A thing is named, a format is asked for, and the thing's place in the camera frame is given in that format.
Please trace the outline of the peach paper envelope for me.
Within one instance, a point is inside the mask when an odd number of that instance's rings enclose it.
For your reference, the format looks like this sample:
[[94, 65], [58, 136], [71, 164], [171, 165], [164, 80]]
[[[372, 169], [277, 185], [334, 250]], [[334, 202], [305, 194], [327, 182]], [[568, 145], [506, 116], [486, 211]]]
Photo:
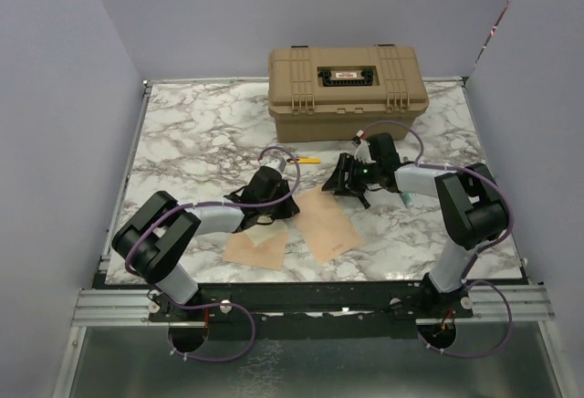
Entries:
[[288, 240], [288, 230], [256, 226], [249, 231], [230, 235], [223, 260], [230, 263], [270, 270], [280, 270]]

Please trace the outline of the peach paper letter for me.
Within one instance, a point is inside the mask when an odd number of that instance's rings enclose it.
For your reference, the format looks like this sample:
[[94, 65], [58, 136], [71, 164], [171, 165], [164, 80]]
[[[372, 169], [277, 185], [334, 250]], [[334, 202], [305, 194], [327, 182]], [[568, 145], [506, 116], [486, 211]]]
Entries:
[[320, 187], [300, 194], [293, 222], [320, 265], [363, 244], [363, 240], [332, 194]]

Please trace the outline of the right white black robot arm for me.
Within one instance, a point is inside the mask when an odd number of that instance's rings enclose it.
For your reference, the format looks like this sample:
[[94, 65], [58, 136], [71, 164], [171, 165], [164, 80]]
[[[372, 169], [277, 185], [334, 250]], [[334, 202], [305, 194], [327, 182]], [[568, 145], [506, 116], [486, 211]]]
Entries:
[[422, 194], [439, 202], [448, 240], [431, 270], [424, 275], [419, 295], [421, 310], [439, 317], [463, 289], [475, 258], [510, 226], [511, 215], [488, 167], [427, 166], [401, 159], [389, 133], [354, 138], [356, 150], [339, 156], [335, 170], [322, 185], [324, 192], [365, 197], [372, 185], [394, 194]]

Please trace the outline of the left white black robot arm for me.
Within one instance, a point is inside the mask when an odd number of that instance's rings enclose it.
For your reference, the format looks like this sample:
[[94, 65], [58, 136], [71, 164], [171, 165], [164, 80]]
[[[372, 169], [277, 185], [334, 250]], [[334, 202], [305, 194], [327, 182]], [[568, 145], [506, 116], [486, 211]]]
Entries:
[[258, 224], [300, 213], [283, 168], [261, 166], [250, 182], [218, 202], [179, 204], [165, 191], [153, 194], [119, 229], [111, 247], [124, 258], [126, 270], [170, 297], [178, 318], [195, 318], [202, 299], [199, 284], [180, 264], [196, 236], [240, 233]]

